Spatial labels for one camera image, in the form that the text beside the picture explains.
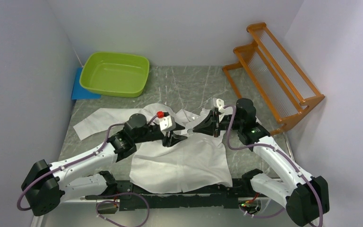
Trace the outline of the white button-up shirt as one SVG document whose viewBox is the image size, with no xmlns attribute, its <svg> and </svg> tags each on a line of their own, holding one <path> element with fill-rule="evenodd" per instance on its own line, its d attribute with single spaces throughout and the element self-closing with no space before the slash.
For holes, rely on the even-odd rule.
<svg viewBox="0 0 363 227">
<path fill-rule="evenodd" d="M 187 134 L 186 130 L 202 122 L 209 110 L 203 108 L 199 115 L 181 109 L 175 113 L 164 104 L 149 104 L 144 108 L 100 108 L 73 128 L 80 140 L 102 132 L 115 123 L 125 123 L 133 114 L 143 114 L 150 120 L 158 111 L 168 112 L 176 122 L 185 127 L 182 135 L 188 138 L 172 147 L 163 147 L 160 141 L 144 142 L 134 153 L 130 180 L 151 193 L 165 194 L 190 192 L 204 186 L 233 185 L 222 140 L 201 133 Z"/>
</svg>

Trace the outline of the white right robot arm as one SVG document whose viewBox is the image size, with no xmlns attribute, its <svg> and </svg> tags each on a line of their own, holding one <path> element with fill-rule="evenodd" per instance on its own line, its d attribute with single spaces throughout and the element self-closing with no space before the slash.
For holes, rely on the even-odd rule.
<svg viewBox="0 0 363 227">
<path fill-rule="evenodd" d="M 265 160 L 281 179 L 274 180 L 259 169 L 251 170 L 242 175 L 243 194 L 259 193 L 272 199 L 300 227 L 313 227 L 315 220 L 319 227 L 323 226 L 324 214 L 330 210 L 327 181 L 304 170 L 280 148 L 257 121 L 256 108 L 250 99 L 240 98 L 231 106 L 225 105 L 222 99 L 214 100 L 214 108 L 192 131 L 213 137 L 225 131 L 229 149 L 249 149 Z"/>
</svg>

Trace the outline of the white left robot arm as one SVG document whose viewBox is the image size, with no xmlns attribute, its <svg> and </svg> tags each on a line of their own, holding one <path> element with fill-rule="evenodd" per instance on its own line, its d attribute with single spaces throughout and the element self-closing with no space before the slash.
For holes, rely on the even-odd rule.
<svg viewBox="0 0 363 227">
<path fill-rule="evenodd" d="M 21 184 L 17 208 L 42 216 L 60 203 L 76 197 L 77 192 L 80 196 L 96 192 L 109 199 L 117 190 L 111 173 L 103 172 L 86 178 L 83 175 L 129 157 L 137 151 L 138 143 L 160 140 L 163 147 L 172 147 L 187 139 L 175 134 L 185 127 L 168 112 L 157 112 L 150 121 L 143 114 L 135 113 L 120 125 L 122 130 L 114 135 L 110 135 L 113 126 L 109 126 L 104 141 L 96 148 L 50 164 L 44 159 L 35 162 Z"/>
</svg>

